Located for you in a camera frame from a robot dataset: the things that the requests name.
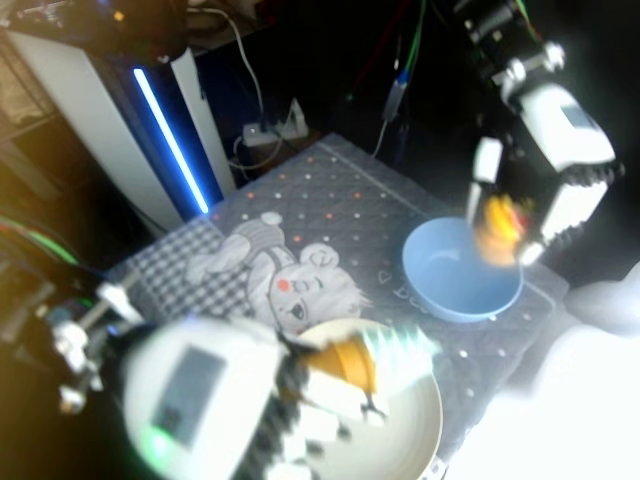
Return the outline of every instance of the green light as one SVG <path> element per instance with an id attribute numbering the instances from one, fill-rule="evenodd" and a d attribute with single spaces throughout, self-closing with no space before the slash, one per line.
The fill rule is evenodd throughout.
<path id="1" fill-rule="evenodd" d="M 173 441 L 171 437 L 158 428 L 148 431 L 144 441 L 144 456 L 157 469 L 163 470 L 170 458 Z"/>

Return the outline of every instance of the bear ear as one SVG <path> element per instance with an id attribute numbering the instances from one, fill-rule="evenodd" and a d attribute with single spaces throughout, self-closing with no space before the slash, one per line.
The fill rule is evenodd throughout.
<path id="1" fill-rule="evenodd" d="M 340 263 L 340 255 L 329 245 L 312 243 L 300 252 L 300 263 L 318 268 L 335 268 Z"/>

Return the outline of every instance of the red wire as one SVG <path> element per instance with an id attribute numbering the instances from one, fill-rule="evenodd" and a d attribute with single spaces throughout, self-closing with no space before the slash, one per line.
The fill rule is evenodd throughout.
<path id="1" fill-rule="evenodd" d="M 380 37 L 380 40 L 378 40 L 378 44 L 376 45 L 376 48 L 373 50 L 373 53 L 369 57 L 369 60 L 367 61 L 365 66 L 362 67 L 362 70 L 360 70 L 360 73 L 356 77 L 355 82 L 353 82 L 353 88 L 351 89 L 352 93 L 356 90 L 356 88 L 358 87 L 360 82 L 362 82 L 362 80 L 364 80 L 364 77 L 367 75 L 367 73 L 369 73 L 369 70 L 371 70 L 373 65 L 375 65 L 376 61 L 378 60 L 378 57 L 382 53 L 382 49 L 384 48 L 384 46 L 386 45 L 387 41 L 389 40 L 389 37 L 393 33 L 393 30 L 394 30 L 396 24 L 402 18 L 402 15 L 404 14 L 404 12 L 407 9 L 407 7 L 409 6 L 410 2 L 411 2 L 411 0 L 403 0 L 403 2 L 398 7 L 398 10 L 396 11 L 396 13 L 393 15 L 393 17 L 389 21 L 388 25 L 384 29 L 384 32 L 382 33 L 382 37 Z"/>

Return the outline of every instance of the cartoon bear print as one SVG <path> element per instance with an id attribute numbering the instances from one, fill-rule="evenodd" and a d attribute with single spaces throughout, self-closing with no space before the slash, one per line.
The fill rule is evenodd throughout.
<path id="1" fill-rule="evenodd" d="M 197 284 L 206 276 L 243 263 L 250 269 L 247 298 L 255 317 L 288 332 L 301 332 L 337 318 L 359 317 L 368 305 L 340 257 L 329 245 L 314 243 L 300 259 L 285 246 L 282 217 L 263 213 L 238 225 L 213 255 L 191 258 L 186 280 Z"/>

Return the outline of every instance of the power strip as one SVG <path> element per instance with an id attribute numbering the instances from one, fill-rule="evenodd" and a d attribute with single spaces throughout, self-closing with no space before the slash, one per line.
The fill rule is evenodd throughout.
<path id="1" fill-rule="evenodd" d="M 295 98 L 291 102 L 291 109 L 284 123 L 278 122 L 266 131 L 262 131 L 259 123 L 248 123 L 242 128 L 242 139 L 247 147 L 275 143 L 280 137 L 284 140 L 295 140 L 307 135 L 309 135 L 309 127 L 305 122 L 300 104 Z"/>

